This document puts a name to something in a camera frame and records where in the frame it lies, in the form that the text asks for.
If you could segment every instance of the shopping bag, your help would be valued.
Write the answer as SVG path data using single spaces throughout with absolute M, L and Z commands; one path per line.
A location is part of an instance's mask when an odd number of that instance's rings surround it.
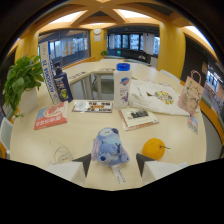
M 198 83 L 193 79 L 193 75 L 195 73 L 199 75 Z M 193 116 L 201 100 L 203 92 L 204 88 L 201 86 L 201 75 L 197 71 L 192 70 L 191 77 L 187 77 L 187 81 L 184 85 L 184 89 L 179 97 L 177 105 Z

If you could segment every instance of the bottle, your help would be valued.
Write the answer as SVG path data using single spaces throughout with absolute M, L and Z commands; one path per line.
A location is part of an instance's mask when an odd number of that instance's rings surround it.
M 117 64 L 117 69 L 114 71 L 114 108 L 128 105 L 131 76 L 130 64 Z
M 54 76 L 54 81 L 60 100 L 62 102 L 66 100 L 68 102 L 71 102 L 73 100 L 73 97 L 68 84 L 67 73 L 62 72 L 62 69 L 60 68 L 60 61 L 56 62 L 54 65 L 56 67 L 56 75 Z

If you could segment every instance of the plant pot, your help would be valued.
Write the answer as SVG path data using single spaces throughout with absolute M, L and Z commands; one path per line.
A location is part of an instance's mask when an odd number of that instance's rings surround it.
M 25 115 L 34 110 L 37 104 L 38 104 L 37 88 L 34 87 L 33 89 L 29 91 L 24 91 L 22 93 L 18 107 L 20 112 Z

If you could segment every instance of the white bottle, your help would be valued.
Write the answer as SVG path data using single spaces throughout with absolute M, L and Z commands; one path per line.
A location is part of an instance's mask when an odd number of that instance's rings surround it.
M 114 108 L 128 105 L 131 76 L 130 64 L 117 64 L 117 69 L 114 71 Z

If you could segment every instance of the floor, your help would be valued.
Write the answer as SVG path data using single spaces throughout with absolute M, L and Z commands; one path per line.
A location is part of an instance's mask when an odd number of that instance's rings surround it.
M 84 96 L 82 94 L 81 90 L 81 83 L 75 83 L 71 87 L 72 93 L 75 94 L 76 99 L 84 99 Z M 95 100 L 97 100 L 97 93 L 93 93 L 93 97 Z M 102 94 L 103 100 L 113 100 L 113 94 Z M 209 119 L 202 113 L 204 124 L 205 124 L 205 130 L 206 130 L 206 139 L 207 139 L 207 154 L 206 154 L 206 161 L 212 161 L 215 159 L 218 159 L 220 156 L 222 143 L 219 138 L 219 135 L 214 128 L 213 124 L 209 121 Z

